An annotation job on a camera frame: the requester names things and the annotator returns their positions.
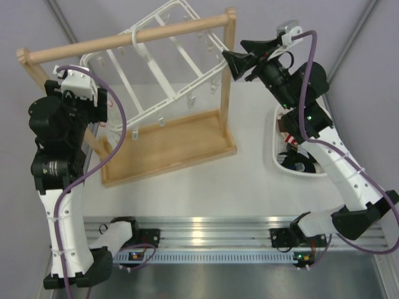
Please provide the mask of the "white plastic clip hanger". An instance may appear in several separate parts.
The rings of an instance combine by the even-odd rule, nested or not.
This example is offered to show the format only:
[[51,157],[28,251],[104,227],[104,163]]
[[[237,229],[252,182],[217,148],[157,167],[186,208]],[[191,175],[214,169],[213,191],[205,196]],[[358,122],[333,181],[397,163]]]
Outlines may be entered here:
[[[194,72],[195,79],[179,90],[173,89],[171,83],[167,79],[164,72],[161,70],[158,62],[151,55],[148,48],[143,42],[138,41],[138,33],[149,25],[152,21],[156,21],[159,26],[154,28],[155,33],[150,38],[151,41],[162,38],[168,38],[176,50],[180,53],[183,60],[188,64],[188,67]],[[138,115],[127,120],[127,128],[133,129],[133,136],[138,135],[136,126],[148,118],[150,115],[158,114],[162,108],[169,104],[180,100],[183,97],[187,98],[188,107],[193,107],[196,97],[192,96],[192,91],[196,90],[202,84],[209,82],[211,86],[211,93],[214,93],[221,84],[223,72],[227,66],[227,62],[222,58],[222,51],[226,50],[225,44],[212,31],[217,27],[224,27],[228,24],[229,14],[225,13],[219,16],[200,18],[194,12],[192,7],[186,1],[168,1],[142,20],[134,24],[131,28],[124,30],[119,36],[129,36],[132,40],[132,47],[135,52],[148,65],[150,72],[154,75],[156,81],[160,84],[161,89],[166,94],[166,98],[153,106],[144,109],[135,92],[132,84],[128,81],[125,72],[122,70],[121,63],[117,60],[112,52],[112,49],[105,49],[112,65],[115,67],[117,77],[122,80],[129,99],[132,100]],[[216,58],[218,63],[207,71],[201,71],[194,60],[189,56],[182,44],[177,40],[177,36],[182,34],[197,33],[200,38],[203,38],[207,43],[208,50],[216,51]]]

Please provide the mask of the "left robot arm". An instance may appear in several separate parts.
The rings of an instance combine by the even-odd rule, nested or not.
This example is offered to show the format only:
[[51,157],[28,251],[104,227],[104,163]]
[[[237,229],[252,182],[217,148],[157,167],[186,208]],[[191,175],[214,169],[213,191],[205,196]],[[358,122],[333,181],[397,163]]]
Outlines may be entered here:
[[107,98],[114,91],[87,67],[57,66],[56,80],[44,84],[46,95],[28,109],[37,151],[31,164],[34,184],[44,206],[52,246],[52,268],[43,281],[47,290],[91,288],[112,274],[113,258],[126,248],[141,247],[133,217],[116,217],[92,244],[87,242],[82,192],[84,135],[92,123],[107,120]]

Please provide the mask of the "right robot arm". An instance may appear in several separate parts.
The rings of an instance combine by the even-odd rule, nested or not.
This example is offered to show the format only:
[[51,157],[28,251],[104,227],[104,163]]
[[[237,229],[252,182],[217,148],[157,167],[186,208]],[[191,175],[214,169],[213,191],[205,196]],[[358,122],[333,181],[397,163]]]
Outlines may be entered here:
[[247,82],[261,80],[282,108],[284,129],[322,167],[344,200],[329,211],[306,212],[285,229],[288,247],[305,247],[314,237],[336,234],[354,245],[366,230],[387,212],[398,215],[398,193],[386,191],[358,164],[340,139],[332,119],[317,99],[329,90],[326,72],[314,62],[317,37],[309,31],[312,43],[309,58],[294,73],[279,61],[283,54],[282,38],[254,41],[242,40],[245,53],[229,50],[222,55],[233,79]]

